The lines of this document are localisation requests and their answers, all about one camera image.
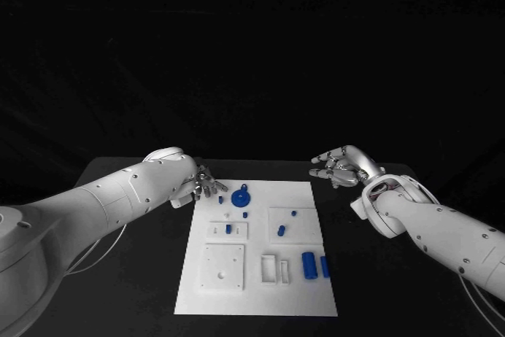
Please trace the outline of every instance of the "blue object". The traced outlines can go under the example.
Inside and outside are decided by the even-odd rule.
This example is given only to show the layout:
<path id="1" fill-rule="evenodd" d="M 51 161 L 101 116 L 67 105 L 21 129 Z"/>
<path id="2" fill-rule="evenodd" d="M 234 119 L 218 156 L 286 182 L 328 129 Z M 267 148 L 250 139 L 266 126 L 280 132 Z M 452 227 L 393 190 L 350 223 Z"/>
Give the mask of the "blue object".
<path id="1" fill-rule="evenodd" d="M 231 194 L 231 202 L 234 203 L 234 206 L 237 207 L 246 207 L 250 204 L 251 201 L 251 195 L 247 192 L 247 185 L 243 184 L 243 187 L 240 190 L 237 190 Z"/>
<path id="2" fill-rule="evenodd" d="M 321 257 L 321 266 L 324 267 L 324 277 L 329 277 L 329 264 L 325 256 Z"/>
<path id="3" fill-rule="evenodd" d="M 285 230 L 286 230 L 286 226 L 282 225 L 282 226 L 279 227 L 279 232 L 277 232 L 277 235 L 279 235 L 279 236 L 285 236 Z"/>
<path id="4" fill-rule="evenodd" d="M 312 252 L 302 253 L 303 274 L 308 280 L 318 278 L 316 259 Z"/>

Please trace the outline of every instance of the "table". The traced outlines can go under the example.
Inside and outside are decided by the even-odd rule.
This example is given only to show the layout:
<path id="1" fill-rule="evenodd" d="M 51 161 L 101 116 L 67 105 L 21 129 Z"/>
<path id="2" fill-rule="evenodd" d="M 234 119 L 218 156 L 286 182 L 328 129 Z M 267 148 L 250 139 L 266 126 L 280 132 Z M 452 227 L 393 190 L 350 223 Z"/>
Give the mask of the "table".
<path id="1" fill-rule="evenodd" d="M 97 158 L 75 186 L 142 162 Z M 350 203 L 363 187 L 332 189 L 309 176 L 311 162 L 205 160 L 217 179 L 311 181 L 339 316 L 230 317 L 174 315 L 194 203 L 166 203 L 129 224 L 107 257 L 68 276 L 25 337 L 100 336 L 494 336 L 458 275 L 427 257 L 404 233 L 387 239 Z M 409 174 L 401 164 L 387 172 Z M 84 261 L 114 242 L 106 237 Z"/>

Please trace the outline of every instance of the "black background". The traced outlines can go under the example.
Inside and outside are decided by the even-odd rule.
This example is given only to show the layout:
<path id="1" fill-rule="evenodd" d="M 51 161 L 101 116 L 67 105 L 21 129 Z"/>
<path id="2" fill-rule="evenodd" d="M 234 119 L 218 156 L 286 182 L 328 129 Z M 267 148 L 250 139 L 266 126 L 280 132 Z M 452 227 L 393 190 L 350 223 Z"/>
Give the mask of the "black background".
<path id="1" fill-rule="evenodd" d="M 504 227 L 504 0 L 0 0 L 0 201 L 98 156 L 354 144 Z"/>

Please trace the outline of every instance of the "white mat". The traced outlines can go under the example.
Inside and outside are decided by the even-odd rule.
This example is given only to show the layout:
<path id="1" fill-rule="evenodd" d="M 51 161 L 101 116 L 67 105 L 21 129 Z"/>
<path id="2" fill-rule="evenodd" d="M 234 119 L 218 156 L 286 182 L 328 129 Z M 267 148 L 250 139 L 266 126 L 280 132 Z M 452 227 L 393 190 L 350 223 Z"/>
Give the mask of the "white mat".
<path id="1" fill-rule="evenodd" d="M 321 245 L 270 244 L 269 208 L 315 208 L 309 182 L 273 182 L 259 180 L 220 180 L 230 191 L 202 198 L 195 205 L 192 230 L 181 276 L 175 314 L 337 316 L 332 283 L 322 274 Z M 231 203 L 231 194 L 247 184 L 251 202 L 238 208 Z M 247 222 L 249 237 L 243 241 L 208 239 L 210 222 Z M 244 244 L 243 290 L 207 290 L 201 287 L 201 263 L 205 244 Z M 302 253 L 313 252 L 319 277 L 306 280 Z M 277 284 L 262 283 L 262 256 L 276 255 Z M 290 284 L 280 285 L 279 262 L 287 260 Z"/>

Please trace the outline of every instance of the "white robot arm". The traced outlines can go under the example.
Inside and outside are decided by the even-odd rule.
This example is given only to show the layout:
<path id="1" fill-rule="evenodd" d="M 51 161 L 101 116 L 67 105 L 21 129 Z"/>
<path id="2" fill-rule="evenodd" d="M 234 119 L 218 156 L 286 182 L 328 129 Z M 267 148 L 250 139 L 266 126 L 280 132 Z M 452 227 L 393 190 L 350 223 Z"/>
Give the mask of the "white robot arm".
<path id="1" fill-rule="evenodd" d="M 387 174 L 352 145 L 312 160 L 321 161 L 326 168 L 309 173 L 335 188 L 365 184 L 352 208 L 376 230 L 388 238 L 407 231 L 422 251 L 505 301 L 505 234 L 442 206 L 413 178 Z"/>
<path id="2" fill-rule="evenodd" d="M 0 206 L 0 337 L 23 334 L 80 253 L 166 201 L 184 206 L 228 191 L 182 149 L 22 206 Z"/>

